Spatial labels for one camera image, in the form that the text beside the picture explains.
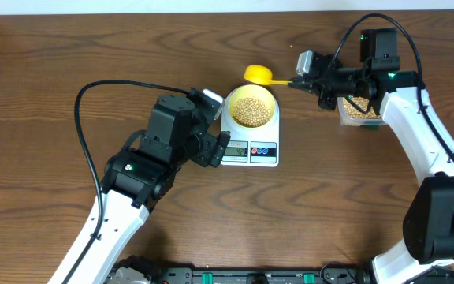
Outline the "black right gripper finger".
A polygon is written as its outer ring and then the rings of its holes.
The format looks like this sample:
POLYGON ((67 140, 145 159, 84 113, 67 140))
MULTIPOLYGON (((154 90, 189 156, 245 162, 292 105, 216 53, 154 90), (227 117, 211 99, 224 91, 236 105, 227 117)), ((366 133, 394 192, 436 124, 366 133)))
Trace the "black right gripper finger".
POLYGON ((293 89, 296 89, 296 90, 300 90, 300 91, 309 93, 309 94, 312 94, 312 95, 315 95, 315 96, 319 96, 320 95, 320 90, 318 88, 313 88, 312 86, 290 84, 289 87, 293 88, 293 89))
POLYGON ((290 88, 309 88, 310 82, 307 80, 306 77, 297 76, 289 80, 288 86, 290 88))

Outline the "yellow measuring scoop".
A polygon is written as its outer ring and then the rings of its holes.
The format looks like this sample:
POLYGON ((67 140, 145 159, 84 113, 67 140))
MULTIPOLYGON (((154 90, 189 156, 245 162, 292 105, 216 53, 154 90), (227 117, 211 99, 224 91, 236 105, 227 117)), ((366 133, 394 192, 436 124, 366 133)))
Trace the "yellow measuring scoop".
POLYGON ((249 65, 244 72, 244 79, 259 85, 288 85, 290 80, 274 80, 273 73, 270 69, 262 65, 249 65))

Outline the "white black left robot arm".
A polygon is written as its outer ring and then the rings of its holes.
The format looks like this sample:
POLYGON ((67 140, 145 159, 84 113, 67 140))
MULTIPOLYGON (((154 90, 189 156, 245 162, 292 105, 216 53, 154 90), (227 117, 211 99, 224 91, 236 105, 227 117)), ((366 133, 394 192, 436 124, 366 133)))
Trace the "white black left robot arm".
POLYGON ((211 90, 158 97, 147 129, 134 132, 106 163, 84 227, 52 283, 103 283, 123 248, 171 189, 187 161, 219 166, 230 135, 207 132, 225 100, 211 90))

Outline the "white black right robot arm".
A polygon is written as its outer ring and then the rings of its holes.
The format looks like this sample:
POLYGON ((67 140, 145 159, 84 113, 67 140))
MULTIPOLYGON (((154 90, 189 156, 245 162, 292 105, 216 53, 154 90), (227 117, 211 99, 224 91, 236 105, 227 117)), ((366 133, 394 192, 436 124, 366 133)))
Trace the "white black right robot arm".
POLYGON ((367 99, 396 134, 419 190, 403 220, 403 238, 375 256, 365 279, 372 283, 454 280, 454 140, 435 113, 416 71, 400 70, 395 28, 365 29, 360 68, 345 68, 332 54, 300 54, 290 87, 318 97, 322 109, 340 99, 367 99))

